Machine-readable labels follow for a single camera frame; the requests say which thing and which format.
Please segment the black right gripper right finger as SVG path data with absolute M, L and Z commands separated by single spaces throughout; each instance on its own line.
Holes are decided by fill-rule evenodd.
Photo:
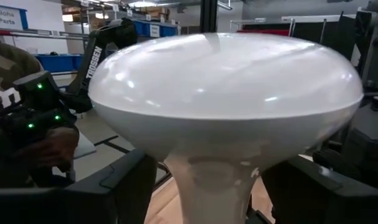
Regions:
M 378 189 L 301 156 L 262 173 L 277 224 L 378 224 Z

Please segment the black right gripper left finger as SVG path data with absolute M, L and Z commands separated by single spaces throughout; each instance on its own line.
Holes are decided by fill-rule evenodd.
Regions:
M 68 187 L 0 189 L 0 224 L 144 224 L 156 171 L 134 149 Z

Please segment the blue storage bins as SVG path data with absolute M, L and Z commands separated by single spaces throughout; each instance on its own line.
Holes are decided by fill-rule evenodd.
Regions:
M 95 67 L 111 54 L 109 45 L 115 50 L 125 48 L 140 41 L 179 35 L 179 26 L 167 26 L 155 22 L 114 20 L 106 26 L 92 31 L 88 35 L 86 49 L 83 54 L 36 54 L 35 57 L 45 70 L 54 72 L 71 72 L 79 70 L 94 71 Z

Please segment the person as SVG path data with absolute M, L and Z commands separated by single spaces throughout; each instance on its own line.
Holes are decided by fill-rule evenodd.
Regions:
M 12 83 L 19 78 L 43 70 L 40 62 L 29 52 L 0 41 L 0 93 L 9 99 L 18 95 Z M 0 109 L 5 107 L 0 96 Z M 55 175 L 53 167 L 68 172 L 73 162 L 80 134 L 70 123 L 46 132 L 45 138 L 17 153 L 17 161 L 0 158 L 0 188 L 66 187 L 74 181 Z

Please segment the black divider panel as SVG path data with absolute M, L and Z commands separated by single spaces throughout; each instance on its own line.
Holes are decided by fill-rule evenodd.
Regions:
M 319 43 L 339 52 L 348 60 L 352 59 L 355 47 L 355 18 L 338 15 L 329 21 L 324 18 L 317 22 L 300 22 L 295 19 L 293 37 Z

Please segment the Aloha Parts sign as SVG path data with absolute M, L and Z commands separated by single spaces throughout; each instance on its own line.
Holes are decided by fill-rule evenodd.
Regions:
M 26 10 L 0 5 L 0 28 L 25 30 L 28 29 Z

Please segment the black aluminium table frame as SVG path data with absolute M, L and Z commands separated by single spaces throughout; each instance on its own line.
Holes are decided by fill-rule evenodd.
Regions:
M 200 33 L 216 32 L 217 0 L 201 0 Z

